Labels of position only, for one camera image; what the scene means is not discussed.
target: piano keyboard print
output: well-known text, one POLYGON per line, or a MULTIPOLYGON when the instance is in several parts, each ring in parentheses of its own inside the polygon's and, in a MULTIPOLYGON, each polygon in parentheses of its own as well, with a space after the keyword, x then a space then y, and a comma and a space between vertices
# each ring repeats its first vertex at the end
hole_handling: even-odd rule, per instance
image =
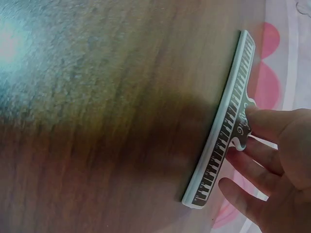
POLYGON ((197 189, 195 192, 193 192, 193 190, 187 189, 183 198, 183 204, 191 208, 200 209, 206 204, 206 201, 215 184, 222 162, 224 161, 225 154, 228 150, 228 145, 232 140, 232 132, 236 123, 237 115, 240 110, 243 95, 247 89, 246 86, 248 83, 253 56, 255 52, 255 43, 247 31, 242 32, 239 45, 240 43, 243 44, 242 48, 240 48, 242 54, 241 51, 238 50, 238 47, 235 55, 235 59, 238 59, 236 62, 238 64, 236 67, 237 72, 235 72, 234 77, 232 77, 231 71, 229 76, 229 79, 235 79, 235 81, 230 83, 230 86, 232 86, 233 88, 231 88, 231 97, 224 111, 224 120, 222 121, 222 124, 218 129, 219 131, 216 134, 217 139, 215 141, 211 154, 202 154, 202 156, 209 156, 210 159, 203 173, 203 176, 201 177, 196 177, 198 174, 197 170, 200 167, 198 164, 197 170, 192 177, 193 180, 191 180, 188 187, 188 189, 193 189, 195 187, 195 185, 193 184, 197 183, 197 189))

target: wooden table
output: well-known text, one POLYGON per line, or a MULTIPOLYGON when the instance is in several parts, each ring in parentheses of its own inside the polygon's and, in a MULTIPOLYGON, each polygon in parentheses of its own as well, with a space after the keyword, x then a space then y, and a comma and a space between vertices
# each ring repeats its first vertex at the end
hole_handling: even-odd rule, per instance
POLYGON ((219 191, 180 200, 265 1, 2 2, 1 232, 208 232, 219 191))

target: hand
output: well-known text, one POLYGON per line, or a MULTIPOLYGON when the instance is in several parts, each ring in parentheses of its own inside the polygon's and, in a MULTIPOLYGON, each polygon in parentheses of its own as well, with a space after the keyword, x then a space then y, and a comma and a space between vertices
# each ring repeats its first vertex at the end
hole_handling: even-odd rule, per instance
POLYGON ((259 200, 223 178, 225 198, 263 233, 311 232, 311 110, 248 108, 253 134, 278 145, 275 150, 253 138, 227 160, 269 198, 259 200))

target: brown table surface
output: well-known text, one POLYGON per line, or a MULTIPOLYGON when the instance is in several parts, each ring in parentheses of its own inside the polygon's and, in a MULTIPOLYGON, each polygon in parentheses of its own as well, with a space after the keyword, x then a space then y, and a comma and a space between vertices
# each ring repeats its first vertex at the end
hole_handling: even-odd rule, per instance
POLYGON ((2 0, 1 232, 208 232, 217 188, 202 211, 180 200, 239 30, 260 48, 264 16, 265 0, 2 0))

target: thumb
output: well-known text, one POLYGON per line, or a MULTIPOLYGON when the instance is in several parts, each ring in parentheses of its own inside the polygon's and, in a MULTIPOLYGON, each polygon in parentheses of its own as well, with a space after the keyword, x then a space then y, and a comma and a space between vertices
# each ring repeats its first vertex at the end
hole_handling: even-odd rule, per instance
POLYGON ((305 116, 307 109, 294 111, 260 110, 255 106, 246 109, 246 117, 253 134, 278 143, 279 136, 294 121, 305 116))

